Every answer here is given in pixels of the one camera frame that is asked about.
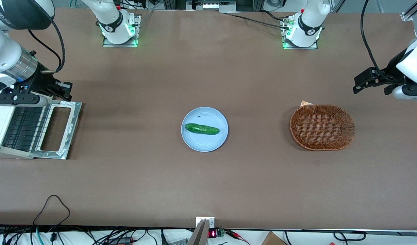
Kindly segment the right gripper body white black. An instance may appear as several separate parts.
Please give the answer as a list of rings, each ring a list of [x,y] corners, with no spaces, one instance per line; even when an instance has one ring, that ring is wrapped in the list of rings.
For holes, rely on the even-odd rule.
[[[48,99],[33,93],[33,77],[19,82],[5,74],[0,74],[0,106],[2,107],[45,107]]]

